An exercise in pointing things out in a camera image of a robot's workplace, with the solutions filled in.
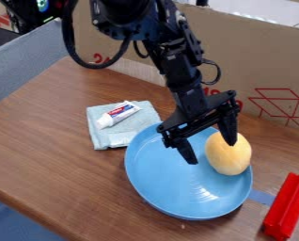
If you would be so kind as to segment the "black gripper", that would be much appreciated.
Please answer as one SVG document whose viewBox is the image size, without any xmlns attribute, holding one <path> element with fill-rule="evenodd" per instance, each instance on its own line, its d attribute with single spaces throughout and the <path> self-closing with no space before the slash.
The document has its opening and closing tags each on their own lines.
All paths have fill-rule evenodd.
<svg viewBox="0 0 299 241">
<path fill-rule="evenodd" d="M 177 102 L 177 109 L 169 119 L 159 125 L 158 132 L 163 136 L 166 147 L 177 148 L 189 165 L 199 163 L 189 138 L 218 124 L 229 146 L 238 141 L 237 91 L 229 90 L 207 96 L 202 85 L 169 87 Z"/>
</svg>

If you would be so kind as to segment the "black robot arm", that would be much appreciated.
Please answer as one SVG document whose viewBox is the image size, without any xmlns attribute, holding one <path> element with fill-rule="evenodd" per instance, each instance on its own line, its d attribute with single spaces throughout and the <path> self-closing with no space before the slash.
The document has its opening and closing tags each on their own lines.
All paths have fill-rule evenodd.
<svg viewBox="0 0 299 241">
<path fill-rule="evenodd" d="M 234 90 L 206 95 L 199 66 L 214 62 L 203 58 L 185 14 L 173 0 L 91 0 L 92 24 L 98 31 L 127 48 L 143 43 L 147 57 L 166 79 L 177 109 L 158 126 L 163 144 L 175 148 L 186 162 L 198 163 L 189 138 L 213 125 L 233 145 L 238 140 L 238 113 Z"/>
</svg>

